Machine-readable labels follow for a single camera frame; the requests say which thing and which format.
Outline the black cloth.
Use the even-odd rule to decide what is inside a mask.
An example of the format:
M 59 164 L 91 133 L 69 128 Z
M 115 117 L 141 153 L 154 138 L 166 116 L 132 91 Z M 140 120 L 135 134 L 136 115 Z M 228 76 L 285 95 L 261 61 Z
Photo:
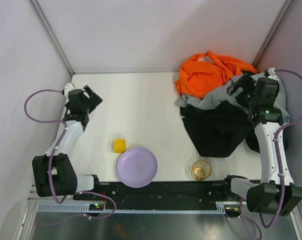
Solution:
M 202 157 L 227 158 L 243 141 L 259 153 L 259 143 L 248 114 L 223 101 L 216 108 L 201 110 L 192 105 L 180 108 L 185 130 Z

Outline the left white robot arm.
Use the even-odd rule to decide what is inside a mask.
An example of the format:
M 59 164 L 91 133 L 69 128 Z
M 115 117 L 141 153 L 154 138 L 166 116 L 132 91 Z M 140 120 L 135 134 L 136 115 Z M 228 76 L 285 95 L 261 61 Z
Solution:
M 77 175 L 70 155 L 89 123 L 89 115 L 102 103 L 88 85 L 77 88 L 68 83 L 59 91 L 66 98 L 65 114 L 58 120 L 63 129 L 50 148 L 32 160 L 36 192 L 39 197 L 59 197 L 91 191 L 97 181 L 96 175 Z

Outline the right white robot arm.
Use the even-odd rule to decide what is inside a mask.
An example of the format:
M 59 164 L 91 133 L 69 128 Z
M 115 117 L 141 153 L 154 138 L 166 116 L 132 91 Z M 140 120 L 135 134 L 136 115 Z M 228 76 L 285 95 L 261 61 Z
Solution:
M 250 212 L 287 216 L 302 199 L 302 188 L 295 186 L 288 170 L 282 111 L 275 107 L 280 91 L 275 75 L 255 80 L 244 74 L 227 93 L 248 111 L 261 159 L 261 179 L 255 184 L 245 177 L 229 175 L 230 191 L 246 200 Z

